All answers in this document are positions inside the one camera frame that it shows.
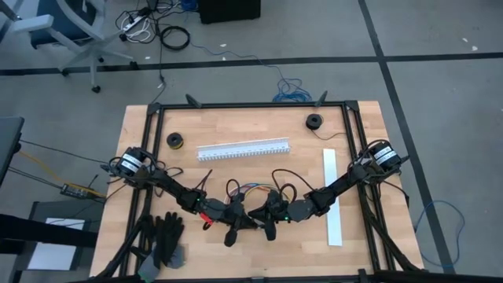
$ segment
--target chair base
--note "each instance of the chair base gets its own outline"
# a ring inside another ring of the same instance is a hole
[[[91,74],[91,86],[92,86],[92,91],[95,93],[99,93],[101,88],[96,84],[96,74],[97,74],[97,64],[96,61],[99,61],[100,63],[103,63],[105,60],[103,59],[103,56],[110,56],[110,57],[116,57],[120,59],[127,59],[130,61],[130,66],[133,69],[139,69],[138,64],[134,61],[134,58],[131,56],[128,56],[126,54],[114,52],[111,50],[108,50],[106,46],[116,37],[116,34],[110,35],[103,41],[93,41],[91,43],[86,44],[85,46],[73,46],[75,43],[70,43],[65,42],[64,40],[59,40],[60,42],[63,42],[70,50],[73,50],[76,55],[72,57],[70,60],[68,60],[66,63],[62,64],[58,69],[60,70],[61,74],[63,76],[68,75],[68,71],[66,68],[72,66],[73,64],[79,63],[80,61],[83,61],[87,59],[90,62],[90,74]]]

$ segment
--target office chair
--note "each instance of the office chair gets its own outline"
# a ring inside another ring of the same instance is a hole
[[[105,0],[40,0],[37,17],[18,20],[12,29],[16,33],[30,32],[35,49],[59,42],[73,51],[75,56],[58,68],[63,76],[68,75],[67,67],[88,59],[92,91],[99,93],[96,61],[102,63],[103,55],[127,59],[132,68],[138,69],[133,57],[105,49],[122,31],[105,37],[101,32],[104,22]]]

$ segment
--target white paper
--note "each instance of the white paper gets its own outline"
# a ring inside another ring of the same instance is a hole
[[[67,226],[68,228],[82,230],[84,220],[81,219],[57,219],[48,218],[46,223],[52,225]],[[35,251],[28,264],[29,270],[70,270],[73,256],[77,250],[76,246],[65,244],[45,244],[37,243]]]
[[[323,149],[323,171],[325,173],[325,186],[328,186],[335,180],[337,180],[336,165],[336,150]],[[327,213],[327,233],[329,245],[343,245],[343,233],[340,224],[339,197],[336,198],[336,202],[330,206],[330,210]]]

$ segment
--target red component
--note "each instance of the red component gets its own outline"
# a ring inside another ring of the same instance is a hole
[[[206,221],[206,223],[208,224],[213,224],[213,220],[211,220],[211,218],[209,218],[207,215],[205,215],[204,213],[200,213],[199,214],[201,216],[201,218]]]

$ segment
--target glove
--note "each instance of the glove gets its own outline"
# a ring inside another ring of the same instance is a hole
[[[175,213],[166,212],[164,220],[156,217],[156,249],[154,250],[154,266],[160,268],[162,262],[164,266],[170,262],[174,250],[178,245],[178,240],[182,235],[185,226],[182,225],[182,218]]]
[[[176,212],[173,215],[167,212],[164,219],[156,217],[155,243],[149,253],[132,248],[136,256],[145,259],[138,270],[141,279],[146,282],[154,281],[160,272],[161,262],[172,268],[183,265],[183,248],[178,246],[178,240],[184,228],[182,218],[179,218]]]

